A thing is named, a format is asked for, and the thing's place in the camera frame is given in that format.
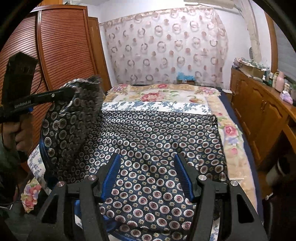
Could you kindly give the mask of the person's left hand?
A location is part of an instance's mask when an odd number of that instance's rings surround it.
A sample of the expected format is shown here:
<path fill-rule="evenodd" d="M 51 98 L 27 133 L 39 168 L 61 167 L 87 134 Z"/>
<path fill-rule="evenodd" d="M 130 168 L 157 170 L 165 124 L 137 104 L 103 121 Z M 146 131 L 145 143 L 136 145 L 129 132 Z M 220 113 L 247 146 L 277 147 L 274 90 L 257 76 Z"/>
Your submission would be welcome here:
<path fill-rule="evenodd" d="M 3 123 L 3 145 L 14 151 L 28 153 L 33 146 L 33 115 L 23 114 L 17 123 Z"/>

